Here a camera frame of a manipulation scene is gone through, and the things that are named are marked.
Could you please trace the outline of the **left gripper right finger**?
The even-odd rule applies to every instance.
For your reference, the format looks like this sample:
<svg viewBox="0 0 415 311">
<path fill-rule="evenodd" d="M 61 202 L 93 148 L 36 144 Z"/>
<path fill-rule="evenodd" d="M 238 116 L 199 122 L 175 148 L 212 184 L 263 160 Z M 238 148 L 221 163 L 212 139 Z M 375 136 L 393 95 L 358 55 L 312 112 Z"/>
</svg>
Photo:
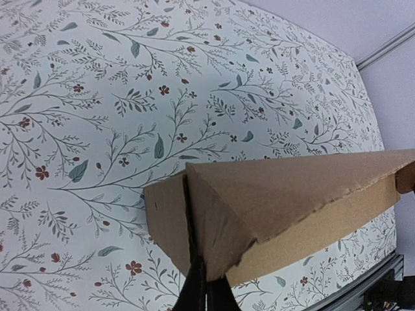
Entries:
<svg viewBox="0 0 415 311">
<path fill-rule="evenodd" d="M 226 276 L 207 283 L 208 311 L 241 311 Z"/>
</svg>

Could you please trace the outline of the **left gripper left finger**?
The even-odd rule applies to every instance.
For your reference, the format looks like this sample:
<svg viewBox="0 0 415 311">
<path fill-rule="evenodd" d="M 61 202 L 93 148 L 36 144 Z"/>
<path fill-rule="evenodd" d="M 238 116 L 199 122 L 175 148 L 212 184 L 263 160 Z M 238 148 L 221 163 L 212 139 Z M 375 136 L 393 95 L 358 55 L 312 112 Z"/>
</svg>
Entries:
<svg viewBox="0 0 415 311">
<path fill-rule="evenodd" d="M 196 256 L 189 269 L 184 285 L 173 306 L 173 311 L 204 311 L 206 309 L 206 266 Z"/>
</svg>

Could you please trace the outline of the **brown cardboard box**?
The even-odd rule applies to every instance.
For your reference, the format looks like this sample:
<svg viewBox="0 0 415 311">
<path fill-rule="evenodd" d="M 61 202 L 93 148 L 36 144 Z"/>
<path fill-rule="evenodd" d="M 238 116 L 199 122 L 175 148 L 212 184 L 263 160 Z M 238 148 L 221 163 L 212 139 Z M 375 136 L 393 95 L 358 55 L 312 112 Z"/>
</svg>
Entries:
<svg viewBox="0 0 415 311">
<path fill-rule="evenodd" d="M 148 231 L 186 273 L 232 285 L 305 259 L 414 190 L 412 149 L 188 163 L 144 190 Z"/>
</svg>

